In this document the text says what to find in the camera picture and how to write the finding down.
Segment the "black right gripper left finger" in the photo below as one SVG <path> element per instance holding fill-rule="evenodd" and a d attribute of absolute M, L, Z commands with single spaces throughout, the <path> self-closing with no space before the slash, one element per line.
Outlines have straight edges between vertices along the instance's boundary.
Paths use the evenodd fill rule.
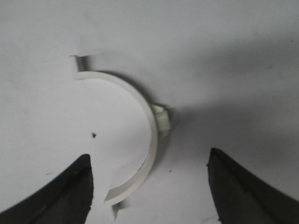
<path fill-rule="evenodd" d="M 79 156 L 40 190 L 1 212 L 2 224 L 84 224 L 93 200 L 89 154 Z"/>

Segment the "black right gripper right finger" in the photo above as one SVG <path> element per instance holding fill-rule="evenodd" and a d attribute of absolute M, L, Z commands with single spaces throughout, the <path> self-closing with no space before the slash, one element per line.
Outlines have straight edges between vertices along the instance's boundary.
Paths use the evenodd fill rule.
<path fill-rule="evenodd" d="M 297 224 L 299 202 L 212 148 L 208 182 L 222 224 Z"/>

